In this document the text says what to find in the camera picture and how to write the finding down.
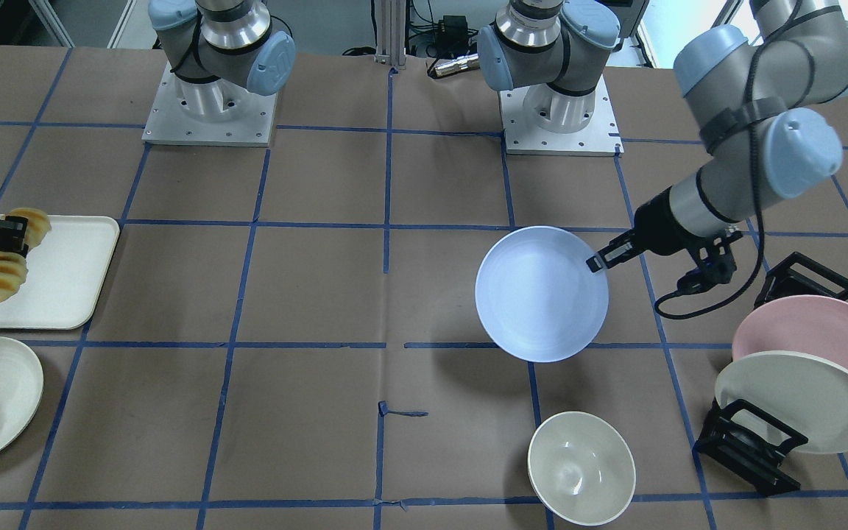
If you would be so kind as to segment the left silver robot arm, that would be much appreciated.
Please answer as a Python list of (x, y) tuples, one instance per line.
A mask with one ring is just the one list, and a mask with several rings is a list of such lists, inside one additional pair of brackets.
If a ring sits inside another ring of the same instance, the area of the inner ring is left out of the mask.
[[(727, 226), (803, 194), (842, 162), (838, 135), (812, 105), (848, 96), (848, 21), (835, 1), (754, 1), (763, 42), (716, 26), (674, 60), (674, 75), (711, 160), (636, 211), (632, 228), (587, 261), (599, 272), (643, 252), (696, 254)], [(494, 91), (528, 87), (553, 102), (588, 104), (620, 23), (596, 1), (511, 1), (478, 31)]]

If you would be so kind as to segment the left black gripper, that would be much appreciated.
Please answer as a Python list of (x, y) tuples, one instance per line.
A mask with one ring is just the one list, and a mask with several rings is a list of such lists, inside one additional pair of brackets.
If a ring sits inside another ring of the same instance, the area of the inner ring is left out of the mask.
[(586, 259), (592, 274), (631, 261), (642, 255), (642, 251), (670, 256), (693, 246), (698, 247), (704, 241), (704, 238), (687, 231), (674, 218), (671, 191), (672, 188), (667, 188), (636, 210), (633, 232), (625, 232), (610, 239), (609, 244)]

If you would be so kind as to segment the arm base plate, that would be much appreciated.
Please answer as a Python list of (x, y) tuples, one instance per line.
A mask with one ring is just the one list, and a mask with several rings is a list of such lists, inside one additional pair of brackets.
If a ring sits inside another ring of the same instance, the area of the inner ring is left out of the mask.
[(578, 97), (546, 85), (498, 95), (509, 154), (613, 157), (625, 153), (603, 77), (592, 93)]
[(142, 141), (171, 146), (269, 147), (278, 95), (249, 93), (223, 79), (192, 84), (165, 65)]

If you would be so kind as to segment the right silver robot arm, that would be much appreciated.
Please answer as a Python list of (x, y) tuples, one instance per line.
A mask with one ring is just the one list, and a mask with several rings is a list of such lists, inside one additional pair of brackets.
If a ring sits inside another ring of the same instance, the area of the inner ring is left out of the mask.
[[(269, 96), (292, 73), (295, 41), (273, 26), (262, 1), (152, 1), (148, 13), (169, 70), (185, 86), (225, 81)], [(48, 231), (44, 214), (0, 216), (0, 251), (25, 256)]]

